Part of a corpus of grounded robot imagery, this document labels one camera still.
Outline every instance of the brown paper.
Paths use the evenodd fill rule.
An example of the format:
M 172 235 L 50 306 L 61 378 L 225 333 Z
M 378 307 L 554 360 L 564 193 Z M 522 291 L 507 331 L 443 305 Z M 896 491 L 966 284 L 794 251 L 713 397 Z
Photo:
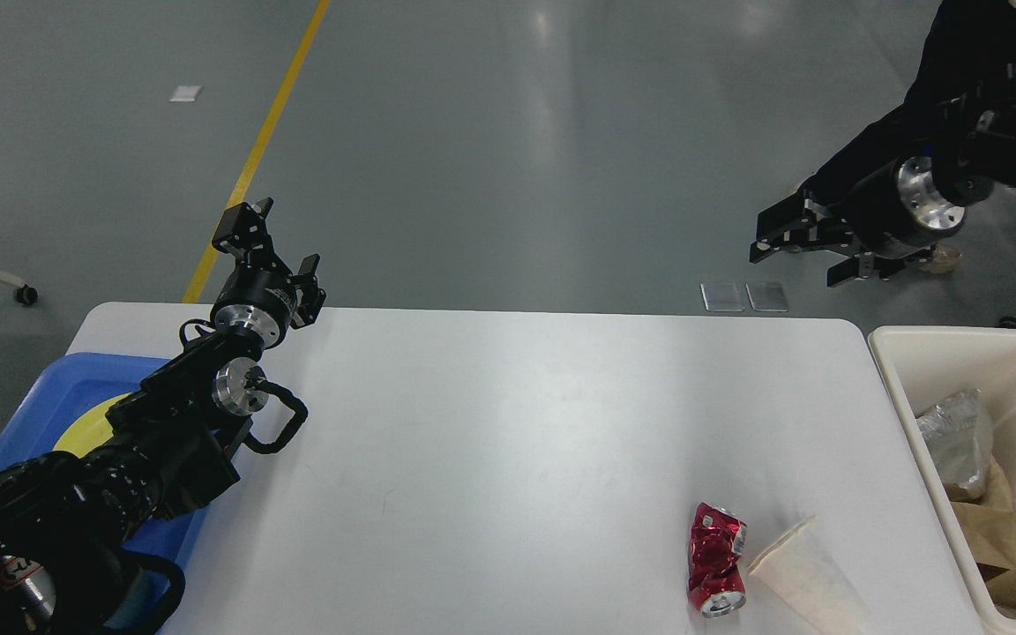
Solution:
M 951 503 L 991 599 L 1016 608 L 1016 499 L 999 462 L 992 461 L 987 493 L 977 503 Z

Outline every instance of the crushed soda can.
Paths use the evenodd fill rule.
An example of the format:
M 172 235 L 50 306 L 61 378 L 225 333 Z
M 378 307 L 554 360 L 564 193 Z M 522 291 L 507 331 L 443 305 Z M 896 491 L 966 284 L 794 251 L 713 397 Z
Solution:
M 705 618 L 721 618 L 747 601 L 739 556 L 747 525 L 731 511 L 701 503 L 689 542 L 689 601 Z

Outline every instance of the black cable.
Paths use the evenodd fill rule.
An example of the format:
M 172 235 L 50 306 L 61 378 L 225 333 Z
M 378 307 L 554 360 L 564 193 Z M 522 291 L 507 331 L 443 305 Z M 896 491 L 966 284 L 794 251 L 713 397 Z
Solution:
M 183 591 L 186 590 L 186 576 L 177 564 L 167 558 L 160 558 L 151 554 L 141 554 L 141 552 L 124 552 L 132 562 L 136 563 L 142 570 L 157 573 L 167 578 L 167 590 L 158 596 L 156 606 L 150 614 L 142 619 L 136 626 L 130 628 L 110 628 L 102 627 L 104 635 L 151 635 L 161 630 L 163 624 L 167 622 L 175 610 L 178 609 L 183 598 Z
M 186 337 L 186 328 L 191 324 L 196 324 L 198 326 L 205 326 L 205 328 L 210 329 L 210 331 L 214 329 L 214 325 L 209 320 L 202 320 L 200 317 L 194 317 L 192 320 L 187 320 L 186 322 L 183 322 L 183 325 L 181 325 L 180 328 L 178 328 L 178 341 L 183 342 L 183 348 L 186 348 L 187 343 L 190 342 L 189 338 Z M 203 331 L 202 329 L 195 329 L 195 331 L 197 331 L 198 337 L 210 334 L 210 331 Z
M 245 435 L 246 447 L 250 450 L 256 451 L 257 454 L 275 454 L 278 451 L 284 450 L 284 447 L 293 441 L 296 437 L 296 433 L 300 430 L 300 426 L 304 425 L 305 420 L 308 418 L 308 406 L 304 404 L 304 401 L 300 401 L 299 398 L 293 394 L 293 391 L 287 389 L 282 385 L 274 384 L 273 382 L 267 381 L 267 379 L 261 379 L 254 386 L 254 390 L 260 390 L 261 392 L 267 392 L 273 397 L 278 398 L 279 402 L 283 403 L 288 409 L 293 410 L 293 418 L 290 419 L 290 423 L 284 424 L 283 429 L 281 429 L 281 434 L 277 435 L 277 441 L 271 443 L 262 443 L 257 441 L 257 438 L 253 437 L 253 434 Z

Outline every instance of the black pants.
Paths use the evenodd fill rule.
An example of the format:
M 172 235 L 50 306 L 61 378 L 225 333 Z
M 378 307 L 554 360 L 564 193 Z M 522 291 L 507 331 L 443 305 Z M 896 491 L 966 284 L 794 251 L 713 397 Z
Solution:
M 943 0 L 924 43 L 904 103 L 870 124 L 808 178 L 820 204 L 846 197 L 864 177 L 935 132 L 934 109 L 974 87 L 1005 64 L 1016 64 L 1016 9 L 1007 0 Z

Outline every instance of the white bin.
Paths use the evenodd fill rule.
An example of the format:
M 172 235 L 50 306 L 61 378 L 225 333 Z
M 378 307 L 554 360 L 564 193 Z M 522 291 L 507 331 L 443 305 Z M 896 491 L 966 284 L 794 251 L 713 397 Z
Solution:
M 868 340 L 979 618 L 991 632 L 1016 632 L 1016 620 L 1003 618 L 987 593 L 915 426 L 916 416 L 943 397 L 972 387 L 979 389 L 995 421 L 993 453 L 1016 496 L 1016 331 L 886 326 L 874 331 Z

